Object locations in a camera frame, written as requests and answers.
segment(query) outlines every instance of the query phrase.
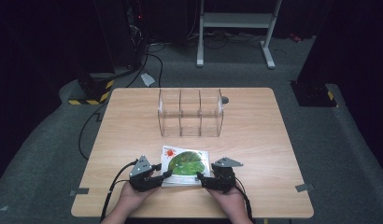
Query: human hand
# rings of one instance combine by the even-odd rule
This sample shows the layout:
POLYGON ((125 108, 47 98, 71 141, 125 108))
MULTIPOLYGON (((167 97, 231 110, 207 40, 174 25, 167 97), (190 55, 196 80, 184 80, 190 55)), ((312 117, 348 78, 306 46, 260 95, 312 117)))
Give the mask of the human hand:
POLYGON ((142 202, 144 202, 148 196, 150 196, 157 189, 158 188, 150 189, 145 192, 139 192, 134 190, 129 182, 126 182, 122 186, 118 202, 102 223, 123 224, 127 217, 138 209, 142 202))
POLYGON ((206 190, 212 197, 214 197, 214 199, 216 199, 216 201, 218 201, 221 210, 233 224, 252 223, 247 215, 244 197, 238 189, 232 188, 225 194, 213 189, 206 190))

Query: white paper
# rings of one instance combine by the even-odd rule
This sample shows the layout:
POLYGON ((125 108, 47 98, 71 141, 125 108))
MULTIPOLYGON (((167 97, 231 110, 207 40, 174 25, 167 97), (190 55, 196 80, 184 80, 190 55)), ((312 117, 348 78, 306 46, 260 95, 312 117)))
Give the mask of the white paper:
POLYGON ((141 77, 146 86, 150 86, 154 83, 154 78, 149 76, 147 73, 142 74, 141 77))

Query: white metal frame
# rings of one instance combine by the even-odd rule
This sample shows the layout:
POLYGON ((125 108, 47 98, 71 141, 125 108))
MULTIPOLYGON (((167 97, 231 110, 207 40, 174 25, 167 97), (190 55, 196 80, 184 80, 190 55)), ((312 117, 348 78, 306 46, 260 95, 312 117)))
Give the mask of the white metal frame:
POLYGON ((204 0, 201 0, 200 27, 197 50, 197 67, 204 66, 204 28, 205 27, 239 27, 239 28, 266 28, 267 34, 261 41, 262 51, 270 69, 275 69, 273 57, 268 45, 276 25, 279 8, 282 0, 277 0, 273 13, 205 13, 204 0))

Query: black cable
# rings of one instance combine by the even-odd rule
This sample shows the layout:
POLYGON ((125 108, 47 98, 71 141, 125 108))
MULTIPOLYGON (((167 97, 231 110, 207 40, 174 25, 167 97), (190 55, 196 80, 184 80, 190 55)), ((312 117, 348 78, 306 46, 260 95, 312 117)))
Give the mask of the black cable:
POLYGON ((114 80, 114 79, 119 78, 119 77, 126 77, 126 76, 131 75, 132 73, 134 73, 139 68, 139 66, 136 66, 135 68, 133 68, 130 71, 126 71, 126 72, 117 74, 117 75, 112 76, 112 77, 95 77, 94 80, 95 81, 111 81, 111 80, 114 80))
POLYGON ((224 48, 229 43, 229 38, 227 38, 226 35, 224 35, 223 39, 211 39, 211 40, 213 40, 213 41, 223 41, 223 40, 225 40, 225 42, 224 42, 223 45, 221 45, 219 47, 216 47, 216 48, 210 47, 208 44, 204 43, 204 46, 207 47, 208 49, 222 49, 222 48, 224 48))
POLYGON ((104 203, 104 207, 102 208, 102 214, 101 214, 101 222, 105 219, 106 217, 106 210, 107 210, 107 206, 109 205, 109 201, 110 201, 110 196, 112 196, 112 192, 113 192, 113 189, 115 188, 116 184, 119 183, 117 181, 117 179, 119 178, 119 176, 121 175, 121 173, 127 169, 129 166, 131 165, 136 165, 136 163, 138 162, 138 160, 135 160, 135 161, 132 161, 128 164, 126 164, 124 167, 121 168, 121 170, 119 170, 119 172, 117 173, 116 177, 113 179, 113 182, 112 184, 110 185, 110 188, 109 188, 109 191, 107 192, 107 196, 106 196, 106 199, 105 199, 105 203, 104 203))
POLYGON ((151 57, 156 58, 157 60, 159 60, 160 64, 162 65, 160 68, 160 74, 159 74, 159 88, 161 88, 162 87, 163 61, 159 57, 157 57, 156 55, 153 55, 153 54, 147 54, 147 56, 151 56, 151 57))
POLYGON ((242 188, 242 190, 244 191, 244 193, 246 193, 245 192, 245 188, 244 188, 244 185, 241 183, 241 181, 236 177, 235 178, 237 181, 238 181, 238 183, 241 185, 241 188, 242 188))
POLYGON ((136 81, 136 78, 139 77, 139 74, 142 72, 142 70, 145 68, 145 65, 146 65, 146 62, 148 61, 148 56, 145 57, 145 61, 144 63, 142 64, 141 68, 139 69, 138 73, 136 73, 136 76, 134 77, 134 79, 125 87, 125 88, 128 88, 130 87, 135 81, 136 81))
POLYGON ((148 71, 148 69, 146 69, 146 68, 143 68, 143 71, 144 71, 145 73, 149 74, 149 71, 148 71))
POLYGON ((250 219, 250 221, 253 223, 253 217, 252 217, 252 208, 250 207, 250 201, 249 201, 249 198, 245 192, 245 188, 244 188, 244 185, 241 183, 241 181, 238 179, 238 178, 235 178, 238 183, 241 185, 242 189, 239 188, 237 185, 235 185, 234 187, 236 189, 238 189, 238 191, 240 191, 240 193, 242 194, 242 196, 244 197, 244 201, 245 201, 245 206, 247 208, 247 214, 248 214, 248 217, 250 219))
POLYGON ((191 34, 192 34, 193 30, 194 30, 194 26, 195 26, 195 23, 197 21, 197 13, 198 13, 198 4, 197 4, 197 0, 195 0, 194 22, 192 23, 192 28, 191 28, 191 31, 188 34, 188 38, 191 36, 191 34))
POLYGON ((160 48, 160 49, 156 49, 156 50, 154 50, 154 51, 148 51, 148 53, 156 53, 156 52, 159 52, 159 51, 161 51, 161 50, 163 50, 163 49, 165 49, 165 47, 166 47, 166 43, 165 42, 163 42, 163 43, 161 43, 161 44, 163 44, 163 47, 162 48, 160 48))
POLYGON ((130 180, 119 180, 119 181, 117 181, 117 182, 115 183, 115 185, 119 184, 120 182, 128 182, 128 181, 130 181, 130 180))
POLYGON ((194 48, 194 47, 196 47, 196 46, 198 46, 198 39, 194 39, 194 38, 190 38, 189 40, 188 40, 188 42, 186 43, 186 48, 194 48))
POLYGON ((287 51, 283 49, 274 49, 274 52, 281 52, 283 55, 287 55, 287 51))
POLYGON ((97 122, 102 121, 102 119, 100 118, 101 113, 98 113, 98 111, 99 111, 100 109, 102 109, 105 105, 107 105, 107 102, 105 102, 104 104, 102 104, 101 106, 99 106, 98 109, 96 109, 96 110, 89 116, 89 118, 86 120, 86 122, 84 122, 84 125, 83 125, 83 127, 81 128, 80 133, 79 133, 79 135, 78 135, 78 152, 80 152, 80 155, 81 155, 86 161, 88 161, 89 158, 88 158, 86 155, 84 155, 83 151, 81 150, 81 136, 83 135, 84 129, 86 128, 86 125, 87 125, 87 123, 90 121, 90 119, 92 118, 92 116, 94 116, 94 115, 97 116, 97 117, 96 117, 96 121, 97 121, 97 122))
POLYGON ((230 43, 241 43, 241 44, 244 44, 244 43, 251 43, 251 42, 255 42, 255 41, 260 41, 262 40, 263 36, 261 35, 260 37, 258 38, 254 38, 254 37, 257 37, 258 35, 251 35, 250 37, 248 37, 248 39, 244 39, 244 40, 232 40, 232 38, 236 38, 236 37, 239 37, 241 35, 233 35, 233 36, 229 36, 229 42, 230 43))

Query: transparent container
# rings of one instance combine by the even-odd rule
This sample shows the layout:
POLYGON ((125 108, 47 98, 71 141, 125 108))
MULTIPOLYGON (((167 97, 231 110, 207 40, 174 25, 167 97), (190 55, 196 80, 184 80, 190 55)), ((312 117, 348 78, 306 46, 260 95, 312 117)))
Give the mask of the transparent container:
POLYGON ((163 137, 218 137, 223 121, 220 89, 160 90, 158 117, 163 137))

